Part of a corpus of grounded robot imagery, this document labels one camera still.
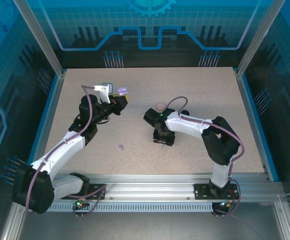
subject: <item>black mounting plate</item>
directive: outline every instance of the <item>black mounting plate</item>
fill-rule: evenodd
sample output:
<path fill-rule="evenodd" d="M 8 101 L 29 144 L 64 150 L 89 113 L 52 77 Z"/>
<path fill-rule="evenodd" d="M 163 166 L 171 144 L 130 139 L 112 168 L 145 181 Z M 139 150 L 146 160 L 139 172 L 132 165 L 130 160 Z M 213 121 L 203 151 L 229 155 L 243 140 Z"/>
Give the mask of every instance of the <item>black mounting plate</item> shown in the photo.
<path fill-rule="evenodd" d="M 234 196 L 235 199 L 237 200 L 239 198 L 239 193 L 237 189 L 237 185 L 234 183 L 228 184 L 226 187 L 226 190 L 224 191 L 223 194 L 220 195 L 219 198 L 216 198 L 211 192 L 210 192 L 210 187 L 209 184 L 194 184 L 194 193 L 195 193 L 195 200 L 232 200 L 233 196 L 229 192 L 229 190 L 233 190 L 235 192 Z"/>
<path fill-rule="evenodd" d="M 97 189 L 99 189 L 99 188 L 101 188 L 102 186 L 104 186 L 105 184 L 89 184 L 89 193 L 92 193 L 92 192 L 94 192 L 94 191 L 96 191 Z M 101 196 L 101 200 L 104 200 L 105 199 L 105 191 L 104 191 L 104 193 L 103 193 L 103 195 Z M 94 195 L 92 195 L 92 196 L 89 196 L 89 197 L 87 197 L 86 199 L 87 200 L 97 200 L 98 198 L 99 198 L 99 195 L 101 194 L 101 192 L 102 191 L 99 191 L 98 193 L 96 193 L 96 194 L 94 194 Z M 67 199 L 75 199 L 75 200 L 77 200 L 77 198 L 72 198 L 72 197 L 68 197 L 68 196 L 66 196 L 66 197 L 63 197 L 62 199 L 65 199 L 65 200 L 67 200 Z"/>

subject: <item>metal post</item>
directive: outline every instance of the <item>metal post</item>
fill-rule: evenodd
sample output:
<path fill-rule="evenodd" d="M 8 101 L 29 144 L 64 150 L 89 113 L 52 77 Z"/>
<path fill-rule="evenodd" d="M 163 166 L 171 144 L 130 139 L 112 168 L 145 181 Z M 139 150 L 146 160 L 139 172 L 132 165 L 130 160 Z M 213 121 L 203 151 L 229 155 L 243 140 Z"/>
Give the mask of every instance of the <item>metal post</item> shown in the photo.
<path fill-rule="evenodd" d="M 242 76 L 242 74 L 244 74 L 245 70 L 247 69 L 247 66 L 249 65 L 251 59 L 254 57 L 256 51 L 258 50 L 261 42 L 266 36 L 269 28 L 273 24 L 284 2 L 285 0 L 273 0 L 266 15 L 264 16 L 264 19 L 260 23 L 260 26 L 254 38 L 252 39 L 245 55 L 243 56 L 243 58 L 239 63 L 239 66 L 237 68 L 238 76 Z"/>
<path fill-rule="evenodd" d="M 41 29 L 33 11 L 30 9 L 27 1 L 26 0 L 13 0 L 13 1 L 14 1 L 15 5 L 17 6 L 20 14 L 24 18 L 25 22 L 27 23 L 30 31 L 34 35 L 40 48 L 44 52 L 50 65 L 54 69 L 55 73 L 59 77 L 62 77 L 63 68 L 61 67 L 53 49 L 51 48 L 43 30 Z"/>

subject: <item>speckled work surface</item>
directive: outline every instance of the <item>speckled work surface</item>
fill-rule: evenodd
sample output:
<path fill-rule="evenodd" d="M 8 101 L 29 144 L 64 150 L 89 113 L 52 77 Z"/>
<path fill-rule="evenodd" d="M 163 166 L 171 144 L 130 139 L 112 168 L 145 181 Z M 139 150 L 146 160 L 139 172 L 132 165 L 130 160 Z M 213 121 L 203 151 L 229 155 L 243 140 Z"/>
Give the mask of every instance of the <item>speckled work surface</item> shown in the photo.
<path fill-rule="evenodd" d="M 224 117 L 246 146 L 233 172 L 263 172 L 262 164 L 231 67 L 68 69 L 46 151 L 57 144 L 79 113 L 81 85 L 114 83 L 127 87 L 129 104 L 121 116 L 111 115 L 87 147 L 59 172 L 66 174 L 191 174 L 211 173 L 213 162 L 202 140 L 176 133 L 172 147 L 153 143 L 153 128 L 143 120 L 156 103 L 186 96 L 193 117 Z M 180 99 L 170 106 L 178 109 Z"/>

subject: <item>glass panel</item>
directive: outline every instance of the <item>glass panel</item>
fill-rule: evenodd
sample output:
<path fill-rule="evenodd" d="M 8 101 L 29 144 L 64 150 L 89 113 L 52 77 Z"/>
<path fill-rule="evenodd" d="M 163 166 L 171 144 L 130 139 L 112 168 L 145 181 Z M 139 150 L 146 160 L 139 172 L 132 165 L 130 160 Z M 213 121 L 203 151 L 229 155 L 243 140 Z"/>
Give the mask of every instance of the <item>glass panel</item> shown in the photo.
<path fill-rule="evenodd" d="M 271 0 L 28 2 L 64 68 L 236 67 L 271 4 Z"/>
<path fill-rule="evenodd" d="M 246 70 L 278 176 L 290 193 L 290 1 Z"/>
<path fill-rule="evenodd" d="M 0 231 L 14 171 L 27 162 L 54 75 L 14 3 L 0 1 Z"/>

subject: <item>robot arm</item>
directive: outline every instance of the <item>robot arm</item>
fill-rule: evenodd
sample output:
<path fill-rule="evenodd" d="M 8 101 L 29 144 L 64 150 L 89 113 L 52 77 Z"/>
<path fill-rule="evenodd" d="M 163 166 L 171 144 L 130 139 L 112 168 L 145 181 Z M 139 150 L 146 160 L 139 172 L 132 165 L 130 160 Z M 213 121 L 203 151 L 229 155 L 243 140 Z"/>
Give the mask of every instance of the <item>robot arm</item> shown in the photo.
<path fill-rule="evenodd" d="M 107 119 L 109 115 L 120 115 L 128 104 L 128 92 L 124 94 L 112 94 L 111 85 L 94 86 L 95 91 L 100 91 L 100 100 L 94 95 L 89 95 L 92 103 L 92 120 L 87 129 L 75 138 L 72 136 L 81 132 L 87 125 L 89 119 L 89 104 L 87 96 L 81 99 L 79 115 L 63 139 L 54 147 L 58 147 L 38 173 L 29 200 L 29 208 L 39 214 L 44 213 L 56 199 L 70 194 L 86 195 L 89 192 L 89 179 L 78 173 L 71 173 L 66 178 L 54 180 L 59 170 L 75 155 L 83 149 L 96 135 L 97 124 Z M 28 188 L 33 175 L 51 152 L 42 156 L 30 166 L 19 167 L 15 173 L 15 181 L 12 190 L 12 201 L 25 206 Z"/>
<path fill-rule="evenodd" d="M 185 133 L 204 141 L 209 157 L 214 162 L 213 174 L 211 177 L 211 191 L 219 195 L 221 189 L 227 186 L 228 174 L 231 160 L 237 153 L 239 143 L 231 136 L 210 126 L 210 124 L 221 126 L 235 134 L 226 120 L 217 117 L 214 120 L 200 119 L 189 116 L 188 111 L 183 111 L 180 117 L 174 109 L 167 108 L 158 113 L 152 108 L 144 116 L 144 120 L 155 128 L 154 142 L 172 146 L 175 140 L 175 132 Z"/>

